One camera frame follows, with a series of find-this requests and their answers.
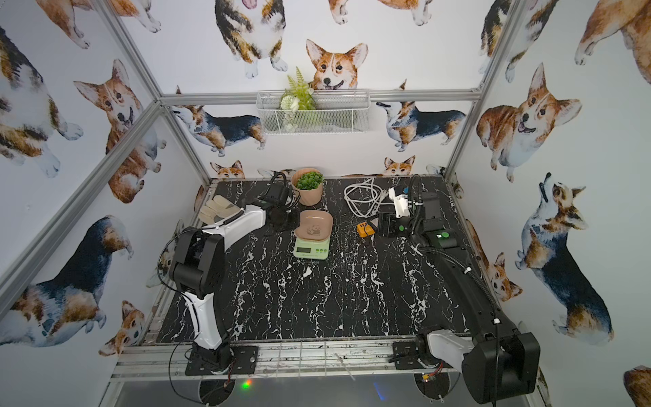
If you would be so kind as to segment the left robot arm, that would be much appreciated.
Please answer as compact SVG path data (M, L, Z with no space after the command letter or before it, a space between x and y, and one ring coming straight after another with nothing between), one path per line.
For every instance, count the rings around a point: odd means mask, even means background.
M261 229L267 216L288 213L298 202L287 176L275 172L266 190L240 208L227 200L210 202L204 213L208 225L188 227L178 235L175 257L168 275L186 301L193 323L193 355L210 371L235 365L215 294L226 272L225 254L233 244Z

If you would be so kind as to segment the orange power strip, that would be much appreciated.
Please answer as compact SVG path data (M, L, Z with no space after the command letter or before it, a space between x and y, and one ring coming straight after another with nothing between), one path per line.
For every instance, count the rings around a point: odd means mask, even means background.
M368 238L377 234L377 227L373 224L372 221L367 220L359 223L356 226L356 231L361 238Z

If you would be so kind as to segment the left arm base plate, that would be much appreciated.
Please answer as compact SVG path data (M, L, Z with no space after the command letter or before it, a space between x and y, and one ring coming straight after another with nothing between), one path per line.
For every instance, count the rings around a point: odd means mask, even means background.
M186 366L187 376L254 374L259 356L257 346L222 344L218 349L205 349L193 344Z

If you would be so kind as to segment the green electronic scale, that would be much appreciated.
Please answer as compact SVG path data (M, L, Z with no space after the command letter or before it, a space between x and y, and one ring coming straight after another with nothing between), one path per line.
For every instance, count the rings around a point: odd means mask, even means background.
M298 237L293 249L293 255L300 259L324 260L329 255L330 238L315 241Z

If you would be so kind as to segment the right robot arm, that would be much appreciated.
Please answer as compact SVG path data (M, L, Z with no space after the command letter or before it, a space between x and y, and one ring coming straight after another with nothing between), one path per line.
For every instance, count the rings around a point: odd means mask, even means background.
M381 213L381 236L404 238L435 269L460 305L468 328L466 333L457 333L440 325L418 333L405 352L394 353L391 361L396 368L450 366L464 378L471 397L480 405L533 393L539 342L505 315L473 267L468 250L445 228L437 195L424 193L422 180L415 175L408 193L394 197L393 202L398 212Z

